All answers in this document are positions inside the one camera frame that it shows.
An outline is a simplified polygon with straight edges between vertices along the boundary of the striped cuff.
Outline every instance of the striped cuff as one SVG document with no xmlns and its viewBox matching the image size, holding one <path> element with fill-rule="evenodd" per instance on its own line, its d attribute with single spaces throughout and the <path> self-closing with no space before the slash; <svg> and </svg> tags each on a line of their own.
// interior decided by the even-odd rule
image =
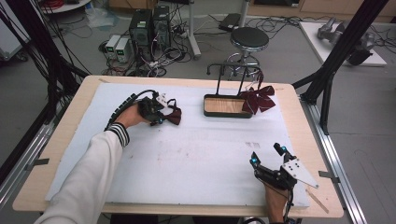
<svg viewBox="0 0 396 224">
<path fill-rule="evenodd" d="M 119 139 L 122 147 L 126 147 L 129 143 L 129 135 L 126 132 L 125 127 L 121 123 L 112 123 L 108 128 L 107 131 L 111 131 L 115 133 Z"/>
</svg>

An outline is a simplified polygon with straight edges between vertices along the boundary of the human hand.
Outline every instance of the human hand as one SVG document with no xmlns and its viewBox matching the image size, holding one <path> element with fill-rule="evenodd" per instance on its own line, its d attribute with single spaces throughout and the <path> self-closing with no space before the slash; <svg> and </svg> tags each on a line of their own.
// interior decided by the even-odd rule
<svg viewBox="0 0 396 224">
<path fill-rule="evenodd" d="M 143 117 L 140 116 L 138 108 L 138 104 L 129 106 L 117 117 L 115 122 L 121 123 L 125 127 L 125 129 L 134 126 L 140 122 L 148 122 L 146 119 L 143 119 Z"/>
<path fill-rule="evenodd" d="M 265 201 L 268 210 L 268 219 L 270 223 L 284 222 L 283 208 L 289 198 L 288 191 L 282 189 L 275 189 L 274 187 L 264 183 L 265 186 Z"/>
</svg>

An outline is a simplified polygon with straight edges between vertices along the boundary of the black stool seat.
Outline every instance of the black stool seat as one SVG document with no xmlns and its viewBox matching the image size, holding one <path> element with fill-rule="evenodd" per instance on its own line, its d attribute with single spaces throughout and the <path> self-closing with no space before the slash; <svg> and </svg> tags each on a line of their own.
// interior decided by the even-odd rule
<svg viewBox="0 0 396 224">
<path fill-rule="evenodd" d="M 268 35 L 256 28 L 242 27 L 231 32 L 232 43 L 240 48 L 250 51 L 265 49 L 268 45 Z"/>
</svg>

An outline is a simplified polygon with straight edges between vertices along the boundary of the wooden table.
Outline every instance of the wooden table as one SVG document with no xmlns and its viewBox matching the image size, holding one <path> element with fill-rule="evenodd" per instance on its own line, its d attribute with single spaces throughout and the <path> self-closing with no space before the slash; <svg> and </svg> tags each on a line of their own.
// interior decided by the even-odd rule
<svg viewBox="0 0 396 224">
<path fill-rule="evenodd" d="M 49 158 L 49 164 L 36 166 L 25 181 L 13 208 L 17 211 L 44 211 L 49 202 L 45 196 L 55 177 L 57 167 L 64 151 L 70 143 L 86 109 L 91 103 L 96 88 L 104 82 L 133 83 L 142 85 L 165 85 L 183 87 L 216 88 L 215 80 L 172 79 L 147 77 L 86 77 L 75 98 L 67 108 L 61 122 L 53 133 L 40 158 Z M 239 88 L 240 82 L 221 82 L 222 88 Z M 266 83 L 276 89 L 283 118 L 288 129 L 295 155 L 304 161 L 305 167 L 318 181 L 319 189 L 306 187 L 311 206 L 292 207 L 290 217 L 341 217 L 344 214 L 332 181 L 318 176 L 318 171 L 327 171 L 321 158 L 315 137 L 309 127 L 304 111 L 290 84 Z M 205 215 L 234 217 L 266 217 L 261 206 L 225 206 L 225 205 L 177 205 L 177 204 L 136 204 L 106 203 L 104 213 L 136 213 L 166 215 Z"/>
</svg>

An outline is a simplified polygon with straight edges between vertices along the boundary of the stool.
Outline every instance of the stool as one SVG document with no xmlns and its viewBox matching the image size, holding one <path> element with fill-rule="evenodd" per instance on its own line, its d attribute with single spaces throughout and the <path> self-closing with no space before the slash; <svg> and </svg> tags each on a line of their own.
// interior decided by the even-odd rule
<svg viewBox="0 0 396 224">
<path fill-rule="evenodd" d="M 257 28 L 252 27 L 241 27 L 235 29 L 231 32 L 231 43 L 237 48 L 242 50 L 242 53 L 235 53 L 228 57 L 226 63 L 240 63 L 243 65 L 256 65 L 260 67 L 260 62 L 255 57 L 250 55 L 251 52 L 261 51 L 267 48 L 269 38 L 268 35 L 259 30 Z M 231 74 L 229 80 L 231 80 L 232 76 L 236 77 L 238 74 L 243 74 L 245 69 L 242 67 L 230 67 Z M 224 75 L 225 67 L 221 68 L 221 74 Z M 256 75 L 259 73 L 258 70 L 254 69 L 253 71 L 247 72 L 247 77 Z"/>
</svg>

